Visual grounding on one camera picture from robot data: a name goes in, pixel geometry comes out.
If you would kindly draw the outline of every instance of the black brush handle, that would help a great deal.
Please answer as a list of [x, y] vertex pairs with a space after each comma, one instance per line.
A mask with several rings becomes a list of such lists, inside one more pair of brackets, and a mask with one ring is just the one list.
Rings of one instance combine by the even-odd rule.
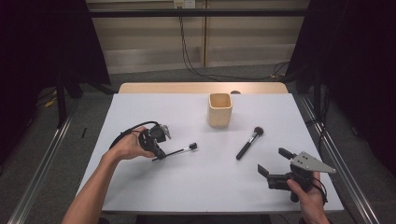
[[251, 144], [250, 144], [249, 142], [247, 142], [247, 143], [245, 144], [245, 146], [242, 147], [242, 149], [239, 151], [238, 155], [236, 155], [236, 159], [237, 159], [237, 160], [241, 160], [241, 158], [244, 156], [245, 152], [248, 151], [248, 148], [250, 147], [250, 145], [251, 145]]

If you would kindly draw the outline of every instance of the white tabletop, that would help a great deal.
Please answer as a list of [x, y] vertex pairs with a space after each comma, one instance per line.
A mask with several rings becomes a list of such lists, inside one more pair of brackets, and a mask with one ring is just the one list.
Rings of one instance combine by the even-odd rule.
[[[160, 143], [165, 153], [196, 142], [193, 152], [162, 161], [136, 158], [122, 161], [109, 186], [104, 211], [144, 214], [231, 214], [300, 211], [290, 192], [268, 189], [257, 165], [270, 174], [290, 171], [290, 162], [277, 151], [305, 151], [319, 159], [291, 94], [232, 95], [230, 125], [207, 124], [208, 94], [123, 93], [114, 95], [105, 124], [84, 178], [87, 182], [113, 140], [138, 123], [155, 120], [169, 126], [172, 139]], [[241, 161], [235, 156], [255, 127], [264, 129]], [[343, 206], [328, 175], [321, 179], [328, 191], [327, 211]]]

